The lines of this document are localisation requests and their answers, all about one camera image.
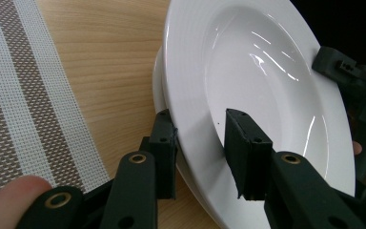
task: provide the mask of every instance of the ceramic dish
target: ceramic dish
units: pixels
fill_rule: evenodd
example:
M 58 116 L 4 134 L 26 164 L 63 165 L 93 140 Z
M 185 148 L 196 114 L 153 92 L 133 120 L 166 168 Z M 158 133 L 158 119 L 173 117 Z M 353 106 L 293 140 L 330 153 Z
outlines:
M 183 177 L 220 226 L 269 227 L 262 201 L 236 198 L 221 143 L 227 108 L 251 115 L 276 151 L 304 155 L 331 186 L 354 192 L 338 88 L 310 69 L 318 47 L 287 0 L 171 2 L 163 94 L 187 162 Z

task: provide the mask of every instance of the striped placemat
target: striped placemat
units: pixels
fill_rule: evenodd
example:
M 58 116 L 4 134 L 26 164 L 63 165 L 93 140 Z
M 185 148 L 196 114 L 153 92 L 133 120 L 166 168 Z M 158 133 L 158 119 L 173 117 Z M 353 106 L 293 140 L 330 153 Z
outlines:
M 34 0 L 0 0 L 0 188 L 22 175 L 109 180 Z

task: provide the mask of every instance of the human hand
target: human hand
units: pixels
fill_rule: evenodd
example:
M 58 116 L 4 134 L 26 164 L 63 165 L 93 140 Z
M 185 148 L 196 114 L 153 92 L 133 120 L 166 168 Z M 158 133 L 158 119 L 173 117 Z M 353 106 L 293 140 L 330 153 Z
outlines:
M 24 176 L 0 190 L 0 229 L 15 228 L 20 218 L 51 185 L 41 177 Z

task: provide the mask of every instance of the wood grain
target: wood grain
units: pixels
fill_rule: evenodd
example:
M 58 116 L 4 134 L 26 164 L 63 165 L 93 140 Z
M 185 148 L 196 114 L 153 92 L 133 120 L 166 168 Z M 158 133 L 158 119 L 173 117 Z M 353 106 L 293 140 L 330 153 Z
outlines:
M 111 177 L 154 119 L 152 69 L 168 0 L 38 0 L 76 100 Z M 181 176 L 159 228 L 217 228 Z

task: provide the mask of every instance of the brass screw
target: brass screw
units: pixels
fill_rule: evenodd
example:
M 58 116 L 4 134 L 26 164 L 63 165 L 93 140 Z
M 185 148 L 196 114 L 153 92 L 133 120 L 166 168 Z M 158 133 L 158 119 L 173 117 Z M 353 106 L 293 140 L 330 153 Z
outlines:
M 287 163 L 290 163 L 290 164 L 299 164 L 299 163 L 301 163 L 301 160 L 297 156 L 283 155 L 283 156 L 281 156 L 281 159 L 284 160 Z
M 133 156 L 130 156 L 130 158 L 129 158 L 129 161 L 131 163 L 135 163 L 135 164 L 140 164 L 146 160 L 147 160 L 147 157 L 144 155 L 133 155 Z
M 72 196 L 70 193 L 66 192 L 57 193 L 49 197 L 44 203 L 44 205 L 46 205 L 46 207 L 51 209 L 60 208 L 65 204 L 67 204 L 71 200 L 71 197 Z

